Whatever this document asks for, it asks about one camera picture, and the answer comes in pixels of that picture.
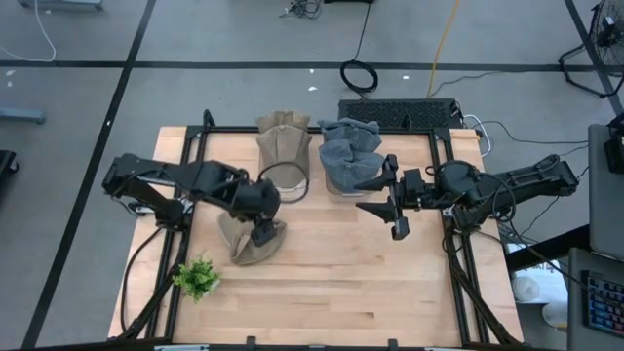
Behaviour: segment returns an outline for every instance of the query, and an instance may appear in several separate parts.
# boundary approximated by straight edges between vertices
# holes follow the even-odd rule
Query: concrete floor
[[[596,2],[574,1],[585,26]],[[42,126],[0,122],[0,148],[17,151],[22,165],[0,204],[0,274],[12,277],[0,287],[2,349],[21,346],[147,3],[107,0],[101,13],[53,8],[47,14],[42,9],[58,60],[109,61],[111,68],[77,63],[66,68],[16,66],[0,52],[0,106],[42,108],[49,116]],[[273,109],[297,109],[314,120],[335,118],[341,98],[357,98],[343,85],[337,69],[310,73],[307,68],[286,69],[279,62],[314,67],[314,62],[351,59],[366,13],[363,4],[327,5],[312,21],[278,19],[288,0],[155,3],[138,61],[255,63],[237,69],[132,70],[38,346],[106,338],[134,229],[134,219],[103,196],[99,186],[113,157],[124,152],[149,157],[161,126],[199,124],[205,108],[219,125],[250,125]],[[370,10],[359,59],[430,63],[453,3],[379,1]],[[0,46],[22,56],[49,56],[32,11],[16,1],[0,2],[0,29]],[[522,65],[535,72],[462,81],[444,87],[437,98],[456,98],[464,113],[501,121],[516,137],[585,139],[587,126],[613,118],[609,100],[571,87],[561,72],[539,71],[579,43],[564,0],[462,2],[440,59],[462,64],[458,70],[439,71],[438,84],[479,74],[475,70],[486,69],[484,64]],[[260,69],[260,62],[274,63]],[[591,64],[585,53],[572,62]],[[379,88],[371,98],[426,94],[428,70],[378,73]],[[365,79],[358,72],[349,74]],[[601,87],[595,72],[574,77]],[[312,86],[318,90],[308,91]],[[573,148],[517,144],[494,125],[487,130],[494,149],[486,157],[486,167],[493,173]],[[565,158],[578,173],[587,165],[586,150]],[[537,221],[528,237],[544,240],[585,224],[586,182],[583,179],[574,196],[559,201]],[[520,205],[517,227],[528,227],[550,201],[538,198]],[[520,313],[526,341],[566,348],[566,335],[543,324],[539,309],[521,307]]]

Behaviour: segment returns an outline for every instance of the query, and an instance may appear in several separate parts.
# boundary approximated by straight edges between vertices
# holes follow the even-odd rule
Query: black metal frame
[[[188,126],[186,135],[184,137],[184,145],[182,147],[182,155],[181,155],[180,162],[182,163],[188,162],[192,143],[197,136],[200,137],[200,140],[199,140],[200,145],[198,148],[198,155],[197,155],[197,159],[199,160],[199,159],[204,158],[204,152],[206,149],[206,143],[207,143],[209,133],[257,133],[257,132],[258,132],[257,127],[235,127],[235,126],[220,127],[220,126],[216,126],[214,121],[211,121],[210,127],[207,129],[205,129],[202,126]],[[311,127],[309,128],[308,132],[310,134],[320,134],[321,129],[318,127]],[[429,139],[431,159],[433,163],[432,166],[434,168],[439,167],[441,164],[440,154],[438,150],[438,143],[437,143],[437,139],[439,138],[444,143],[445,154],[446,154],[447,160],[453,159],[453,151],[452,151],[452,145],[450,142],[450,133],[448,129],[440,128],[440,129],[433,129],[433,130],[414,130],[414,131],[406,131],[402,129],[382,129],[381,133],[383,135],[427,136]],[[446,245],[447,245],[447,251],[448,251],[448,259],[451,259],[451,257],[455,255],[455,244],[452,238],[453,232],[451,229],[451,224],[449,223],[448,220],[445,220],[444,216],[442,215],[442,212],[441,212],[441,216],[442,216],[442,221],[444,224],[445,236],[447,238]],[[181,248],[185,248],[186,250],[188,249],[190,233],[191,233],[190,226],[189,226],[189,229],[181,232],[181,239],[180,239]],[[168,266],[169,266],[169,262],[170,262],[171,254],[172,254],[172,246],[173,246],[174,237],[175,237],[174,232],[167,232],[167,236],[165,238],[165,243],[163,246],[163,251],[161,254],[161,258],[160,258],[160,265],[158,269],[156,287],[159,287],[162,284],[167,274],[167,271],[169,268]],[[473,253],[472,253],[472,247],[470,244],[470,238],[462,237],[462,247],[463,247],[465,266],[467,269],[468,277],[470,278],[475,289],[478,291],[479,282],[477,278],[477,270],[475,266]],[[181,256],[182,256],[182,259],[186,259],[186,252],[181,253]],[[471,342],[471,340],[470,340],[470,332],[468,330],[468,321],[467,321],[466,309],[464,305],[463,290],[460,287],[459,283],[454,278],[452,278],[452,275],[451,275],[451,284],[452,284],[452,289],[453,289],[453,298],[454,298],[454,303],[455,303],[457,323],[459,327],[459,335],[460,335],[461,344],[467,345],[468,343]],[[166,339],[172,339],[174,336],[179,295],[180,295],[179,287],[174,287],[172,291],[171,303],[169,305],[170,307],[169,307],[169,311],[167,315],[167,324],[166,324],[165,335],[164,335]],[[488,327],[486,325],[485,320],[482,318],[481,314],[476,308],[475,308],[475,316],[477,320],[477,328],[479,332],[480,341],[482,343],[489,343]],[[147,326],[146,337],[154,337],[158,318],[159,318],[159,315],[158,315],[158,309],[157,309],[154,312]],[[231,349],[231,347],[233,347],[233,345],[212,345],[211,344],[211,349],[214,349],[217,346],[219,346],[219,348],[220,346],[222,346],[224,349]],[[298,348],[299,346],[286,346],[286,347],[288,347],[288,349],[290,350],[293,350],[295,348]],[[387,348],[366,347],[366,349],[385,350]]]

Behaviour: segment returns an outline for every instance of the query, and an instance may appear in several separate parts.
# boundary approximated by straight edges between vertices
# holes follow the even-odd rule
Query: wooden tabletop
[[[162,128],[154,159],[179,162],[184,133],[184,127]],[[453,130],[451,136],[455,158],[483,168],[474,131]],[[255,178],[255,137],[210,134],[206,159],[245,168]],[[432,164],[426,136],[383,135],[382,140],[377,152],[396,154],[402,170]],[[296,204],[283,204],[278,211],[277,217],[287,223],[288,230],[274,257],[249,267],[231,264],[216,224],[222,210],[197,205],[188,260],[211,259],[222,274],[222,283],[214,295],[197,304],[191,297],[181,298],[174,342],[241,344],[254,335],[258,344],[382,346],[396,338],[401,346],[460,346],[439,211],[405,211],[411,233],[403,241],[393,241],[389,224],[356,209],[354,201],[336,201],[328,193],[318,154],[321,143],[322,136],[314,135],[307,197]],[[439,150],[444,161],[441,143]],[[422,173],[426,181],[433,181]],[[166,196],[173,194],[171,188],[158,189]],[[385,192],[375,193],[367,201],[383,202],[386,196]],[[153,217],[140,219],[129,254],[153,230]],[[498,237],[491,220],[483,231]],[[153,293],[163,238],[164,234],[150,243],[133,266],[127,323]],[[522,340],[500,245],[480,235],[471,240],[484,300],[510,334]],[[467,296],[464,299],[471,337],[477,340],[472,303]],[[163,333],[168,308],[167,296],[161,305],[157,335]],[[118,299],[109,334],[120,332]]]

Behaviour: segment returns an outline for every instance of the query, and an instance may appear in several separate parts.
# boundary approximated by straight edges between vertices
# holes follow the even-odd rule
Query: small potted plant
[[[220,282],[221,276],[213,270],[213,262],[202,258],[191,261],[190,268],[181,264],[174,275],[174,284],[193,296],[195,303],[204,295],[213,293]]]

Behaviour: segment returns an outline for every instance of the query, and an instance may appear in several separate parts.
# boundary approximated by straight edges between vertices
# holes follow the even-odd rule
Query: keyboard
[[[463,128],[459,104],[454,98],[344,99],[338,104],[338,119],[346,117],[375,121],[382,129]]]
[[[587,270],[581,271],[581,279],[589,288],[583,290],[585,326],[624,337],[624,286]]]

